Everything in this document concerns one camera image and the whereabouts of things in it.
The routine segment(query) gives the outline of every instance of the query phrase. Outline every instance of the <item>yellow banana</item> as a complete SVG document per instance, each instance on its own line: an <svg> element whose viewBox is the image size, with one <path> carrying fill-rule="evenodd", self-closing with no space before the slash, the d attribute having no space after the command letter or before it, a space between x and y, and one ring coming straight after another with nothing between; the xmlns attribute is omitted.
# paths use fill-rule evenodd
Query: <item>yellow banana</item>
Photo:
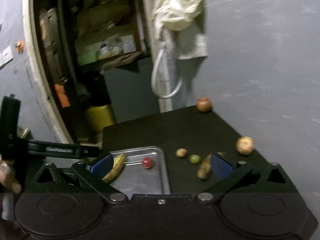
<svg viewBox="0 0 320 240"><path fill-rule="evenodd" d="M113 180L122 170L125 161L124 153L119 154L113 163L112 170L102 179L104 182Z"/></svg>

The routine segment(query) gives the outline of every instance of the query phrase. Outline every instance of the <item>red ball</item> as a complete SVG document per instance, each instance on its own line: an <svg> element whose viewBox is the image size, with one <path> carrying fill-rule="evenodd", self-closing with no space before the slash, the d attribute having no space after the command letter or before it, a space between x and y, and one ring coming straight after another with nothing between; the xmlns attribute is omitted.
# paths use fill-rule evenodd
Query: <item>red ball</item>
<svg viewBox="0 0 320 240"><path fill-rule="evenodd" d="M146 157L142 160L142 166L145 168L145 169L151 169L152 166L153 166L153 161L151 158L149 157Z"/></svg>

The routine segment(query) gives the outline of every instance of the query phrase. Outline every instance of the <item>light switch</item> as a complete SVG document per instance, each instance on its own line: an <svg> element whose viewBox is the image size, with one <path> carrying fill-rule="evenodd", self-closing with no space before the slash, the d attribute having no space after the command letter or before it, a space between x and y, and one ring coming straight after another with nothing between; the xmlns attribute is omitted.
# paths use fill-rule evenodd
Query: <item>light switch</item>
<svg viewBox="0 0 320 240"><path fill-rule="evenodd" d="M13 59L11 46L7 47L0 53L0 67Z"/></svg>

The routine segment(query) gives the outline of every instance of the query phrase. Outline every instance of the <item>silver screw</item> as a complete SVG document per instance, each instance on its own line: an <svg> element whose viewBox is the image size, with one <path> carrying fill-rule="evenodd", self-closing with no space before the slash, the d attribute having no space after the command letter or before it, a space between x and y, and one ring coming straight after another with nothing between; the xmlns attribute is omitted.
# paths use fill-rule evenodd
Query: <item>silver screw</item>
<svg viewBox="0 0 320 240"><path fill-rule="evenodd" d="M165 200L164 199L159 199L158 200L158 204L164 204L165 203Z"/></svg>
<svg viewBox="0 0 320 240"><path fill-rule="evenodd" d="M210 193L206 193L206 192L203 192L203 193L200 193L198 194L198 199L201 200L201 201L210 201L213 199L213 195L210 194Z"/></svg>
<svg viewBox="0 0 320 240"><path fill-rule="evenodd" d="M124 201L125 200L125 194L122 193L113 193L110 195L110 199L114 202Z"/></svg>

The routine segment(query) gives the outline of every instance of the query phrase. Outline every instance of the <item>green container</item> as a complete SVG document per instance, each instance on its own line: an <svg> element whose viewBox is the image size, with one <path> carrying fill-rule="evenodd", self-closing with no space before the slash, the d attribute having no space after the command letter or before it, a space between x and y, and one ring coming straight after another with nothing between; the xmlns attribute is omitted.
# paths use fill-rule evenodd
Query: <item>green container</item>
<svg viewBox="0 0 320 240"><path fill-rule="evenodd" d="M91 51L78 57L80 66L95 62L98 60L99 51Z"/></svg>

